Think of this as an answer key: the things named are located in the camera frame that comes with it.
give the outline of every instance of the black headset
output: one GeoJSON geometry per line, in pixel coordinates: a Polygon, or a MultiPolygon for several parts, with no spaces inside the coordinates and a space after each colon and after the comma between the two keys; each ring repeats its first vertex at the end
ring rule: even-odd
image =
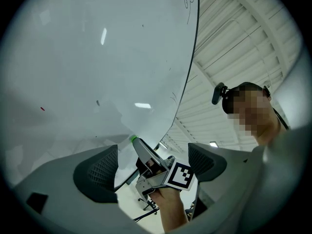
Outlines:
{"type": "MultiPolygon", "coordinates": [[[[251,83],[251,82],[244,82],[240,85],[238,85],[237,87],[239,86],[244,86],[244,85],[252,85],[254,87],[256,87],[258,90],[264,90],[266,92],[266,95],[267,97],[270,97],[271,96],[271,93],[270,91],[268,90],[268,88],[266,86],[264,86],[263,88],[261,88],[260,86],[254,84],[254,83],[251,83]]],[[[226,96],[228,94],[229,91],[232,91],[233,89],[237,88],[237,87],[234,87],[232,89],[228,89],[227,86],[224,85],[223,82],[220,82],[215,88],[214,88],[214,95],[213,95],[213,98],[212,98],[212,104],[213,105],[217,105],[218,102],[221,100],[221,98],[224,98],[224,99],[227,99],[228,97],[226,96]]],[[[289,129],[289,127],[287,126],[286,122],[283,120],[283,118],[281,117],[281,115],[273,108],[277,118],[280,120],[280,122],[283,124],[283,126],[286,128],[286,130],[289,129]]]]}

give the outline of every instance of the black and white square marker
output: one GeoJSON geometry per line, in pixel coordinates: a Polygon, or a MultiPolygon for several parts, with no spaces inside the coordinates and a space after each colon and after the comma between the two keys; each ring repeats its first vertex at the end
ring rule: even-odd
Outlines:
{"type": "Polygon", "coordinates": [[[187,162],[175,160],[165,180],[165,185],[189,191],[194,181],[194,173],[187,162]]]}

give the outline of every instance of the white ceiling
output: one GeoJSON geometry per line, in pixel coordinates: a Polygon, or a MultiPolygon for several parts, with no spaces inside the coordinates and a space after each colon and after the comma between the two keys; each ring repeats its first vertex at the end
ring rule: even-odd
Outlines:
{"type": "Polygon", "coordinates": [[[249,81],[274,91],[295,62],[302,37],[279,0],[200,0],[197,43],[190,75],[175,121],[162,140],[186,152],[189,142],[252,151],[256,141],[212,105],[214,87],[249,81]]]}

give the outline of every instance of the green tip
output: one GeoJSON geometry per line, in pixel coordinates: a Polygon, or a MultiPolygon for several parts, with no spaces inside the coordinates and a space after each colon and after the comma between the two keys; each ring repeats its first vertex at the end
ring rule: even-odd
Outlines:
{"type": "Polygon", "coordinates": [[[133,137],[131,138],[131,143],[133,143],[133,141],[135,140],[135,138],[138,138],[138,136],[133,136],[133,137]]]}

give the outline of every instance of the ear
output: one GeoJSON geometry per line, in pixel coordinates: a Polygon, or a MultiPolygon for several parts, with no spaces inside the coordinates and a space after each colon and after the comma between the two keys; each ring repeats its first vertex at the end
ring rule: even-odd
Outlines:
{"type": "Polygon", "coordinates": [[[264,89],[262,89],[262,95],[264,97],[268,98],[269,101],[271,101],[271,99],[272,99],[271,96],[268,96],[267,92],[264,89]]]}

